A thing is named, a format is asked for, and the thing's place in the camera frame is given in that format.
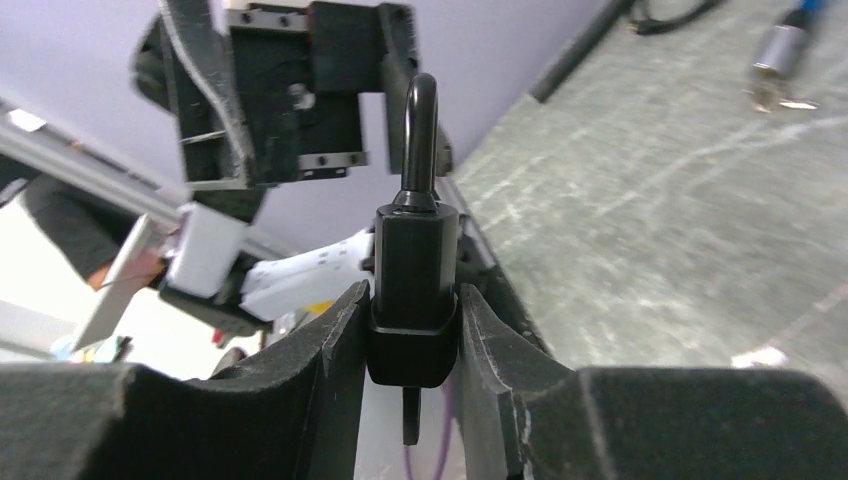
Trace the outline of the black padlock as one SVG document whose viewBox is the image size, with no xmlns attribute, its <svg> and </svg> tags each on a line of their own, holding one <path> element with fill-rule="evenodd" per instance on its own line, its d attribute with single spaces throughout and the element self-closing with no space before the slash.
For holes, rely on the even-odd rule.
<svg viewBox="0 0 848 480">
<path fill-rule="evenodd" d="M 403 117 L 400 190 L 375 218 L 367 364 L 381 385 L 435 388 L 458 349 L 458 211 L 435 198 L 436 79 L 415 75 Z"/>
</svg>

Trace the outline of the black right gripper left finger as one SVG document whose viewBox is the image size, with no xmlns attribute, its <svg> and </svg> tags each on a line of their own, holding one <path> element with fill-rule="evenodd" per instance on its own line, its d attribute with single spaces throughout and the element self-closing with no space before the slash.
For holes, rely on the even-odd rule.
<svg viewBox="0 0 848 480">
<path fill-rule="evenodd" d="M 143 365 L 1 368 L 5 479 L 349 479 L 369 286 L 207 380 Z"/>
</svg>

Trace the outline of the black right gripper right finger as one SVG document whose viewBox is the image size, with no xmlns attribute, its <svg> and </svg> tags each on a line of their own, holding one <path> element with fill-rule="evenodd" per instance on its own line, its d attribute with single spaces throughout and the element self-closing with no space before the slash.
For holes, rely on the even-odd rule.
<svg viewBox="0 0 848 480">
<path fill-rule="evenodd" d="M 847 415 L 774 369 L 570 370 L 460 294 L 458 396 L 471 479 L 843 479 Z"/>
</svg>

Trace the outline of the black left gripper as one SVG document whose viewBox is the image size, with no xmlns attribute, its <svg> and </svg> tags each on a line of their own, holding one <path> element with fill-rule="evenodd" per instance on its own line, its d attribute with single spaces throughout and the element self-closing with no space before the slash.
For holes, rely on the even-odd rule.
<svg viewBox="0 0 848 480">
<path fill-rule="evenodd" d="M 385 97 L 396 204 L 435 206 L 452 166 L 435 80 L 419 70 L 410 6 L 162 1 L 136 82 L 176 118 L 194 202 L 251 222 L 280 184 L 343 177 L 366 163 L 359 97 Z"/>
</svg>

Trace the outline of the blue cable lock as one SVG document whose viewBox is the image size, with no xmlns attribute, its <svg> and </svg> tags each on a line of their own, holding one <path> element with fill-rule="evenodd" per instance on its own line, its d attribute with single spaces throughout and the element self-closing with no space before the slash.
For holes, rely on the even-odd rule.
<svg viewBox="0 0 848 480">
<path fill-rule="evenodd" d="M 819 104 L 791 94 L 791 84 L 803 64 L 806 52 L 828 1 L 800 1 L 787 10 L 764 35 L 749 67 L 746 93 L 753 110 L 771 113 L 776 107 L 816 110 Z"/>
</svg>

